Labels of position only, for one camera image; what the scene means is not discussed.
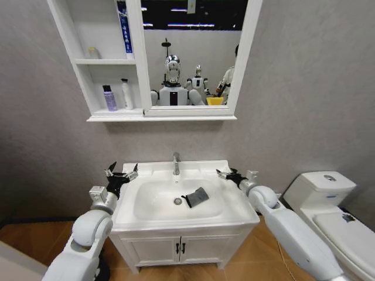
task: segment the wall cabinet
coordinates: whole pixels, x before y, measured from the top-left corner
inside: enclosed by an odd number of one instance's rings
[[[141,1],[126,0],[134,57],[125,54],[117,0],[47,0],[73,70],[90,110],[91,122],[235,120],[238,95],[244,77],[262,0],[248,2],[226,105],[152,106]],[[91,59],[95,47],[100,59]],[[134,104],[125,109],[121,78],[127,78]],[[109,111],[103,85],[110,85],[117,111]]]

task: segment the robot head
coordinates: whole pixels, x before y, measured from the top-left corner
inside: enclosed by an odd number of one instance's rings
[[[165,60],[165,74],[166,79],[170,83],[177,83],[180,78],[180,59],[175,54],[171,54],[166,57]]]
[[[197,67],[196,67],[195,69],[196,69],[196,74],[197,74],[197,76],[200,77],[200,73],[202,72],[202,67],[200,66],[200,64],[198,64]]]

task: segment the mirror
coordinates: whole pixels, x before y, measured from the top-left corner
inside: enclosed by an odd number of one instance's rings
[[[227,105],[247,0],[142,0],[141,7],[152,105]]]

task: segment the cloth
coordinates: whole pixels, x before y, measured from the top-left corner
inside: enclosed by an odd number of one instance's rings
[[[203,187],[199,187],[195,192],[181,197],[186,200],[190,208],[193,208],[194,206],[197,206],[198,204],[209,199],[209,196]]]

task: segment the wooden floor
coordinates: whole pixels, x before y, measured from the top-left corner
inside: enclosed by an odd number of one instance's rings
[[[49,265],[65,246],[72,225],[73,222],[6,225],[0,230],[0,241]],[[138,275],[134,275],[109,239],[106,240],[104,249],[104,258],[111,268],[112,281],[314,280],[294,264],[284,250],[280,252],[276,239],[265,226],[263,219],[225,270],[218,269],[214,264],[153,266],[143,268]]]

